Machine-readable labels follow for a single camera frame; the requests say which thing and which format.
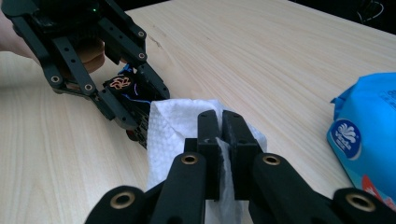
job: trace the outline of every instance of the wood grain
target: wood grain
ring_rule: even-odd
[[[288,1],[173,0],[128,14],[172,98],[219,99],[325,196],[350,186],[328,146],[330,100],[395,70],[394,35]],[[97,86],[120,67],[107,60]],[[0,52],[0,223],[82,223],[120,185],[146,189],[146,151],[33,61]]]

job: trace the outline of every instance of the white tissue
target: white tissue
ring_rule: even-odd
[[[173,159],[184,150],[186,138],[197,137],[198,115],[215,110],[221,127],[221,115],[226,108],[217,100],[172,99],[152,102],[148,122],[148,189],[164,181]],[[265,136],[248,125],[263,151]],[[233,181],[228,160],[227,143],[218,139],[224,157],[221,171],[220,200],[207,201],[205,223],[240,223],[242,204],[233,199]]]

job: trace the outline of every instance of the wet wipes package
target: wet wipes package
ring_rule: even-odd
[[[356,188],[396,211],[396,73],[361,77],[332,103],[334,153]]]

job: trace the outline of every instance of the dark background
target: dark background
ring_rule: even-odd
[[[290,1],[396,35],[396,0]],[[378,3],[384,7],[383,12],[374,19],[370,19],[381,11],[381,6]]]

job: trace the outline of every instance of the wooden table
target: wooden table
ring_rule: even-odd
[[[394,71],[395,35],[288,1],[174,0],[128,14],[172,98],[219,99],[316,191],[351,184],[326,141],[330,100]],[[97,86],[119,66],[107,60]],[[146,190],[146,150],[33,61],[0,53],[0,223],[82,223],[120,185]]]

